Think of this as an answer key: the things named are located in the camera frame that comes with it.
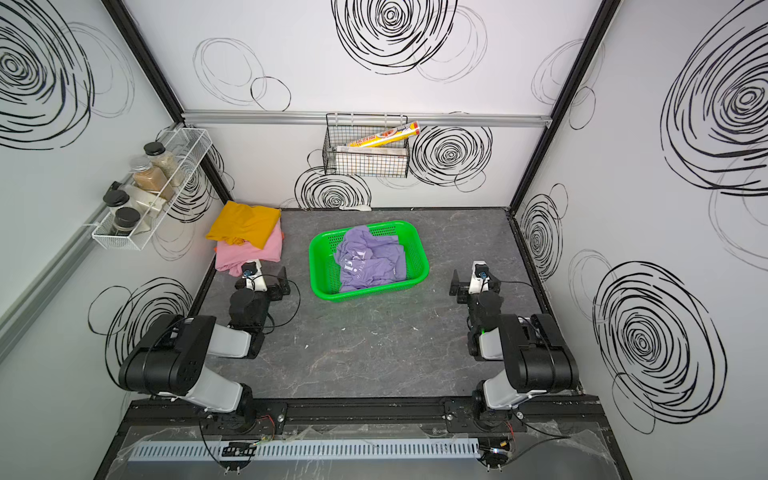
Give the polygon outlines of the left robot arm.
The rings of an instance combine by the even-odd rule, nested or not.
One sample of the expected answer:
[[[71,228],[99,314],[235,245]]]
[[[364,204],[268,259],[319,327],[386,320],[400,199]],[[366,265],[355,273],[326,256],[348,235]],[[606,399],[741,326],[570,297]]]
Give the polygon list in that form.
[[[258,410],[252,389],[214,372],[206,359],[255,359],[266,339],[265,329],[277,327],[270,305],[290,293],[284,267],[270,274],[258,261],[245,264],[230,296],[228,324],[210,315],[162,315],[128,353],[118,372],[118,385],[183,400],[207,414],[223,416],[242,432],[253,428]]]

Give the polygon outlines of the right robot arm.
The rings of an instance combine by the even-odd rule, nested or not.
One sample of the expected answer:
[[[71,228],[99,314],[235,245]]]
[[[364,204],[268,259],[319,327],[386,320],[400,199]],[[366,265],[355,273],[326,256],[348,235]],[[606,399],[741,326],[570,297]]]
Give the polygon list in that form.
[[[488,265],[476,261],[470,279],[452,274],[449,295],[468,310],[467,350],[478,362],[498,362],[502,370],[473,391],[472,416],[478,423],[494,419],[540,396],[575,391],[579,369],[562,332],[550,314],[504,313],[505,282]]]

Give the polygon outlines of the purple t-shirt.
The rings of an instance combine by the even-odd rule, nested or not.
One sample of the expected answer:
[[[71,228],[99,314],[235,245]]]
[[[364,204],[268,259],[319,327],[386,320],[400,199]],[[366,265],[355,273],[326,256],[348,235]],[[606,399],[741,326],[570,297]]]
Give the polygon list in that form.
[[[390,285],[407,278],[405,249],[396,235],[377,236],[368,226],[348,230],[336,247],[340,292]]]

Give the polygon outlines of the green plastic basket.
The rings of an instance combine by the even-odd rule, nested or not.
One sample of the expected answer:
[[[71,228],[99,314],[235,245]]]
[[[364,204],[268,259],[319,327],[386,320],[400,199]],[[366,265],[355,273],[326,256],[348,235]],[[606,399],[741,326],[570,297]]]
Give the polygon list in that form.
[[[364,225],[364,228],[371,237],[396,240],[397,244],[403,248],[405,278],[393,279],[384,285],[344,290],[342,266],[335,256],[347,233],[353,228],[324,232],[317,235],[309,246],[311,286],[319,298],[341,302],[362,296],[409,289],[427,278],[430,271],[429,261],[419,233],[412,224],[397,220]]]

